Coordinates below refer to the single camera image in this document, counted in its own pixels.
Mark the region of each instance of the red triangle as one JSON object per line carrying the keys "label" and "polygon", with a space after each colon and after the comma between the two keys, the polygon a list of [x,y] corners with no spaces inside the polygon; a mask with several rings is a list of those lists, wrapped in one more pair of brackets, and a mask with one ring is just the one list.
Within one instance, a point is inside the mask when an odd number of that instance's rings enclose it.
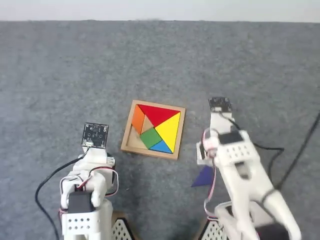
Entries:
{"label": "red triangle", "polygon": [[172,116],[180,113],[180,111],[138,104],[142,112],[148,117],[154,127],[168,120]]}

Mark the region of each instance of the white wall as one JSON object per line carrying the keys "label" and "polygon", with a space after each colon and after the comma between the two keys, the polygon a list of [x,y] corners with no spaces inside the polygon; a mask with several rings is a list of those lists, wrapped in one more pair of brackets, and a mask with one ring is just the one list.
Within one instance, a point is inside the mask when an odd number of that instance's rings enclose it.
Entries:
{"label": "white wall", "polygon": [[0,0],[0,20],[320,23],[320,0]]}

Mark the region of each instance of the black circuit board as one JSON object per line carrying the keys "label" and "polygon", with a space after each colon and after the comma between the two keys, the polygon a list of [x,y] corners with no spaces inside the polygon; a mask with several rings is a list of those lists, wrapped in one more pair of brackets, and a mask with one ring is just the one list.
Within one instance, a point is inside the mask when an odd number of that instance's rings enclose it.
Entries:
{"label": "black circuit board", "polygon": [[82,146],[106,149],[109,125],[86,122],[82,135]]}
{"label": "black circuit board", "polygon": [[213,97],[209,99],[209,106],[212,113],[215,113],[215,112],[231,113],[232,112],[231,102],[227,97],[223,97],[223,96]]}

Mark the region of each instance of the green square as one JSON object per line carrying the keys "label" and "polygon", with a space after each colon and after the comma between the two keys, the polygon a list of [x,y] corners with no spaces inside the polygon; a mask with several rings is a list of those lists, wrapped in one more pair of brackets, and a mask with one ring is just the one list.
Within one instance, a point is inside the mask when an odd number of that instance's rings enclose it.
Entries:
{"label": "green square", "polygon": [[162,141],[162,138],[159,136],[154,127],[142,133],[140,135],[140,139],[147,149]]}

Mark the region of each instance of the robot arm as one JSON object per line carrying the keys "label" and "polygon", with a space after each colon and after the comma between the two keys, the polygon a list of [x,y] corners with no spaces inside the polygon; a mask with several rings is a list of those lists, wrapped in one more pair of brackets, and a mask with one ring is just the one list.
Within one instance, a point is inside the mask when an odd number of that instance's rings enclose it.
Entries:
{"label": "robot arm", "polygon": [[86,123],[85,156],[60,181],[62,234],[65,240],[111,240],[113,207],[106,196],[118,178],[115,159],[106,152],[108,126]]}
{"label": "robot arm", "polygon": [[289,240],[301,240],[300,229],[281,193],[274,191],[264,200],[274,187],[248,133],[232,131],[229,100],[213,98],[210,107],[210,137],[197,144],[198,163],[214,164],[221,173],[231,202],[217,206],[215,215],[229,239],[259,240],[256,228],[277,222],[285,227]]}

